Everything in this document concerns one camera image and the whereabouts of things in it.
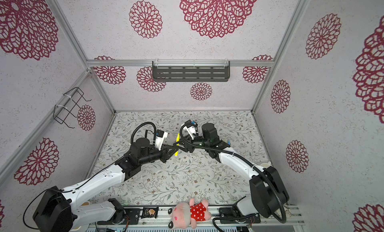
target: red polka dot dress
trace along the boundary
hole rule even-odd
[[[196,221],[205,221],[204,215],[207,208],[205,208],[202,203],[190,206],[190,208],[191,218],[195,219]]]

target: yellow object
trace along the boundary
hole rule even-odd
[[[179,140],[180,140],[180,133],[177,134],[176,142],[178,142]]]

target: black metal rack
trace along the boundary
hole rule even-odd
[[[68,93],[69,92],[71,92],[71,91],[73,91],[73,90],[75,90],[76,89],[76,92],[77,93],[79,93],[79,95],[80,95],[80,97],[79,97],[79,99],[77,100],[77,101],[74,101],[73,100],[73,96],[70,96],[70,95],[68,95]],[[74,128],[74,127],[70,127],[68,124],[66,124],[66,122],[65,122],[65,120],[67,119],[67,117],[69,116],[69,114],[71,114],[73,117],[75,117],[75,118],[77,118],[77,116],[75,116],[74,114],[72,114],[72,110],[76,107],[76,106],[78,106],[79,108],[81,108],[79,105],[78,105],[78,102],[80,101],[80,99],[81,98],[83,98],[84,99],[84,101],[91,101],[91,100],[86,100],[85,98],[84,98],[84,92],[79,88],[79,87],[74,87],[74,88],[72,88],[72,89],[70,89],[69,91],[67,91],[66,93],[64,93],[63,95],[66,95],[66,96],[68,96],[73,102],[74,102],[74,105],[73,105],[73,107],[70,109],[70,110],[68,110],[68,108],[65,106],[65,105],[55,105],[55,107],[53,108],[53,119],[55,120],[55,121],[57,121],[58,123],[60,123],[60,124],[65,124],[67,127],[69,127],[69,128]],[[64,108],[66,111],[68,111],[68,114],[65,116],[65,118],[64,119],[61,119],[59,116],[58,116],[58,114],[57,115],[55,115],[55,112],[56,112],[56,108],[57,107],[62,107],[62,108]]]

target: aluminum rail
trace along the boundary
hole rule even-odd
[[[89,67],[94,66],[152,66],[152,61],[158,67],[223,67],[228,66],[266,66],[272,67],[275,62],[270,61],[254,61],[254,60],[87,60]]]

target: snack package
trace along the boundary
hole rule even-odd
[[[143,207],[143,213],[141,218],[157,218],[157,213],[159,211],[159,207]]]

